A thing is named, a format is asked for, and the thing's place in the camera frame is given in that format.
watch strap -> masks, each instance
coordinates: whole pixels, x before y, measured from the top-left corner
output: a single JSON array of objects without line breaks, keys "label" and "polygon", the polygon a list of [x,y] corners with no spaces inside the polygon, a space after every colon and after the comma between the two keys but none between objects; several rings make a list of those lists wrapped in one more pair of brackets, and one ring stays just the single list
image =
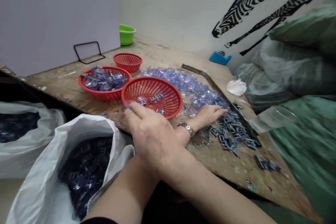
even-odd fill
[{"label": "watch strap", "polygon": [[178,126],[182,126],[184,127],[190,134],[191,137],[193,137],[195,135],[195,132],[193,131],[193,129],[190,127],[189,124],[185,123],[185,122],[180,122],[178,124]]}]

small red basket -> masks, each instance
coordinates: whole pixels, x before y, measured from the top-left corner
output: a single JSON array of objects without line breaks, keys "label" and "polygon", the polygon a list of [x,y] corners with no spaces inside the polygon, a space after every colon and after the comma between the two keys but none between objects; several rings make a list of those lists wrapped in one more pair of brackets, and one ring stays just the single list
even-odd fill
[{"label": "small red basket", "polygon": [[[114,74],[116,71],[118,71],[118,72],[121,72],[122,74],[124,74],[126,76],[126,79],[127,79],[126,84],[127,84],[127,82],[129,82],[132,79],[132,76],[130,75],[130,73],[127,72],[125,69],[117,68],[117,67],[114,67],[114,66],[103,66],[103,68],[108,73],[112,72]],[[91,72],[91,69],[85,71],[83,74],[90,73],[90,72]],[[120,89],[112,90],[112,91],[106,91],[106,92],[95,91],[95,90],[91,90],[88,87],[86,87],[83,84],[83,80],[84,80],[84,77],[80,76],[78,78],[78,83],[79,83],[80,87],[83,88],[84,90],[90,92],[91,95],[94,98],[96,98],[97,100],[104,100],[104,101],[118,100],[118,99],[121,98],[121,91],[125,87],[125,86],[123,86]]]},{"label": "small red basket", "polygon": [[131,74],[136,73],[143,62],[142,58],[138,55],[128,53],[116,54],[113,56],[113,60],[117,64],[117,67],[125,69]]},{"label": "small red basket", "polygon": [[[149,99],[156,94],[163,94],[163,99],[156,104],[150,104]],[[126,101],[138,101],[139,96],[143,96],[147,104],[144,105],[147,108],[162,109],[164,116],[167,119],[172,119],[182,109],[182,96],[178,90],[165,80],[161,80],[154,77],[140,77],[128,82],[121,92],[122,102]]]}]

pile of plastic pieces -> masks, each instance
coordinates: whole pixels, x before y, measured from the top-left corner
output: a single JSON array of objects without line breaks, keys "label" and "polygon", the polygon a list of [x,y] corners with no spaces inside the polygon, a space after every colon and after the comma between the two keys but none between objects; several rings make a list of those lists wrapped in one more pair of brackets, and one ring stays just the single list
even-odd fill
[{"label": "pile of plastic pieces", "polygon": [[125,86],[127,78],[120,71],[112,70],[106,72],[103,67],[95,66],[91,69],[91,73],[85,73],[81,76],[85,77],[83,84],[96,91],[112,91]]},{"label": "pile of plastic pieces", "polygon": [[37,128],[39,113],[0,114],[0,143],[14,142]]},{"label": "pile of plastic pieces", "polygon": [[194,117],[198,110],[204,105],[219,105],[229,112],[219,118],[217,125],[211,125],[206,129],[199,131],[203,137],[202,144],[210,144],[210,135],[216,136],[223,146],[224,150],[232,152],[239,156],[236,152],[238,145],[247,146],[253,150],[260,147],[258,140],[252,139],[246,132],[245,127],[238,120],[238,115],[231,111],[229,102],[218,92],[210,90],[209,87],[198,82],[196,77],[184,71],[176,71],[173,68],[151,68],[142,71],[143,76],[155,77],[163,79],[172,84],[180,92],[183,97],[189,97],[191,103],[183,103],[183,115]]},{"label": "pile of plastic pieces", "polygon": [[[156,104],[156,103],[162,101],[162,99],[163,99],[163,94],[162,93],[158,93],[158,94],[156,94],[154,96],[147,96],[147,97],[139,96],[137,101],[141,105],[147,106],[149,104]],[[159,113],[159,114],[161,114],[161,115],[165,114],[165,111],[162,110],[162,109],[160,109],[160,108],[157,108],[156,112]]]},{"label": "pile of plastic pieces", "polygon": [[103,185],[112,139],[113,135],[82,141],[69,154],[58,175],[69,187],[80,220],[87,214],[89,200]]}]

wooden table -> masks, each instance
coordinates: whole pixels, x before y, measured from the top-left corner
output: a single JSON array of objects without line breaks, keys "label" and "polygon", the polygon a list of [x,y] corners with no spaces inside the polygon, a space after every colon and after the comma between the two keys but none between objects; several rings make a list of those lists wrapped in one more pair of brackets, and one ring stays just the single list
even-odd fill
[{"label": "wooden table", "polygon": [[[184,63],[208,72],[213,81],[231,102],[236,101],[238,104],[244,106],[243,112],[247,120],[256,116],[249,105],[240,101],[244,100],[247,102],[245,97],[238,98],[226,92],[227,82],[234,79],[226,66],[210,62],[206,57],[200,58],[191,53],[170,48],[167,45],[140,36],[134,38],[132,45],[104,53],[106,56],[105,59],[89,65],[74,62],[26,78],[17,77],[4,65],[0,65],[0,70],[24,81],[32,87],[40,89],[42,92],[62,102],[82,110],[84,113],[93,115],[106,113],[110,119],[115,122],[117,127],[129,132],[127,122],[125,121],[122,102],[120,100],[109,102],[95,100],[88,92],[80,89],[77,80],[82,72],[97,64],[115,66],[112,57],[114,54],[121,52],[134,53],[142,57],[142,69],[147,69],[149,66],[152,66],[162,68],[172,67],[176,70],[183,70],[181,69],[181,65]],[[133,75],[133,78],[139,76],[140,73],[138,72]],[[194,74],[194,76],[197,77],[199,81],[208,84],[203,76],[197,76],[196,74]],[[180,121],[185,119],[185,117],[179,114],[171,120],[171,123],[173,126],[176,126]],[[260,196],[320,223],[321,220],[314,212],[310,202],[303,194],[298,182],[289,171],[288,166],[270,140],[268,134],[260,135],[259,140],[263,147],[256,151],[247,147],[240,148],[241,159],[238,159],[228,151],[224,151],[218,140],[213,138],[213,136],[212,143],[209,146],[202,145],[202,139],[196,137],[191,140],[187,149],[213,173],[247,190],[249,190],[249,188],[245,180],[248,179],[253,183]],[[281,167],[282,172],[277,173],[275,171],[259,169],[253,158],[254,155],[273,160]]]}]

hand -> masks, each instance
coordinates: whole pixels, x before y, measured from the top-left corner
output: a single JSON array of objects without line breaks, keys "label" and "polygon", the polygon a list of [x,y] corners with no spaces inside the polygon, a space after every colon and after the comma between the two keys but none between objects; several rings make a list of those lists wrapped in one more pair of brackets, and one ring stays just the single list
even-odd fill
[{"label": "hand", "polygon": [[194,132],[199,131],[213,124],[220,116],[227,113],[228,110],[218,105],[206,105],[199,109],[194,118],[188,119],[187,124]]},{"label": "hand", "polygon": [[137,102],[125,114],[131,130],[136,154],[158,175],[179,155],[183,147],[178,143],[169,121],[159,113]]}]

